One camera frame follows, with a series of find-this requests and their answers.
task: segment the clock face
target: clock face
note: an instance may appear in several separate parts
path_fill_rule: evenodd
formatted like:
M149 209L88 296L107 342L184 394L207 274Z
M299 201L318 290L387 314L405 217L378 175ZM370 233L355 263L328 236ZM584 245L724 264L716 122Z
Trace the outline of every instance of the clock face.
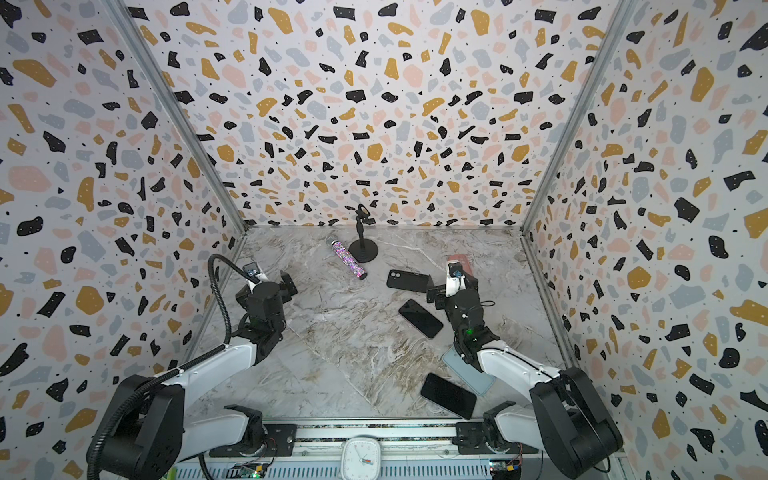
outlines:
M341 455L343 480L376 480L381 469L381 446L374 439L358 437L344 445Z

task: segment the microphone stand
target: microphone stand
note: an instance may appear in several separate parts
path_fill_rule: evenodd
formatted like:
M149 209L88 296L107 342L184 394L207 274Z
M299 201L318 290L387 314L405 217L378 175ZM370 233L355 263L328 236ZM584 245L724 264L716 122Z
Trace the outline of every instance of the microphone stand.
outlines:
M357 207L357 235L358 239L352 242L351 245L349 245L349 248L347 249L353 257L355 257L355 260L357 260L357 263L368 263L371 260L375 259L376 256L379 254L379 246L376 245L376 242L373 240L363 238L362 236L362 224L366 223L368 225L371 225L374 220L371 219L371 213L368 211L367 208L365 208L362 204L359 204Z

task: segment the marble floor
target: marble floor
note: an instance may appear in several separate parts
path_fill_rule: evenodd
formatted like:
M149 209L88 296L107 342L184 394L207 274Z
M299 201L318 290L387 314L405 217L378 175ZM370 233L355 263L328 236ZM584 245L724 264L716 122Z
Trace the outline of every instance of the marble floor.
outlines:
M388 288L386 277L390 269L407 270L443 284L446 257L460 253L479 280L480 297L496 302L485 309L486 325L525 355L563 366L517 231L371 227L366 237L379 245L379 255L364 264L368 277L362 281L325 244L332 232L346 245L356 238L353 227L267 227L248 233L238 264L253 258L278 282L285 270L299 294L284 305L288 327L270 356L210 391L189 415L213 415L236 403L259 409L266 418L454 416L419 395L429 372L464 386L442 361L452 345L451 326L424 294ZM234 298L242 285L233 275L223 290L233 323L244 313ZM434 339L398 314L410 298L445 324ZM197 354L222 338L216 311ZM475 417L505 400L526 403L497 380L478 397Z

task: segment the round stand base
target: round stand base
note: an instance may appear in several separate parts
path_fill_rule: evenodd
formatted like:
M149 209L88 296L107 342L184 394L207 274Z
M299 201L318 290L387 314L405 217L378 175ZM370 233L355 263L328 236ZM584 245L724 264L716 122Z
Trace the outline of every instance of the round stand base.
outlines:
M347 249L353 257L355 257L355 260L357 260L357 263L368 263L369 261L376 258L376 255L379 254L379 247L376 245L376 242L373 240L368 240L367 238L362 239L366 243L366 249L362 249L362 245L360 244L360 240L355 240L352 242L352 245L349 245L349 248Z

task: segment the black smartphone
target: black smartphone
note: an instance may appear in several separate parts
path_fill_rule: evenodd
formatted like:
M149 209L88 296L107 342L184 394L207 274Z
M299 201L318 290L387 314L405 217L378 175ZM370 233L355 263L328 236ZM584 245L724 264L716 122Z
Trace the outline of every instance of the black smartphone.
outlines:
M408 300L397 312L430 340L442 329L442 322L415 300Z
M411 292L427 293L427 289L435 284L429 275L406 272L403 270L390 270L386 277L386 285L389 288L409 290Z
M422 387L422 397L434 402L442 408L454 412L464 420L472 418L472 412L475 410L475 403L478 401L477 395L468 390L464 390L458 385L450 383L430 373Z

